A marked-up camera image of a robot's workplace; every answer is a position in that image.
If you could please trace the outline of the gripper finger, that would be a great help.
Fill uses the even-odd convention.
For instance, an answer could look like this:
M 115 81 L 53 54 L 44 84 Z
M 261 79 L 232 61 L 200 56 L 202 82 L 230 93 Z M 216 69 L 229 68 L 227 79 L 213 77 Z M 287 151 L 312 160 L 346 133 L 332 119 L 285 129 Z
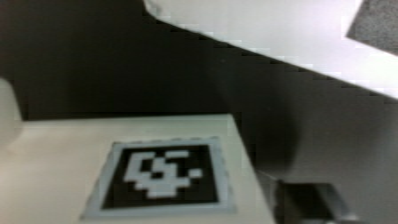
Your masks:
M 328 183 L 285 183 L 277 188 L 277 224 L 358 224 Z

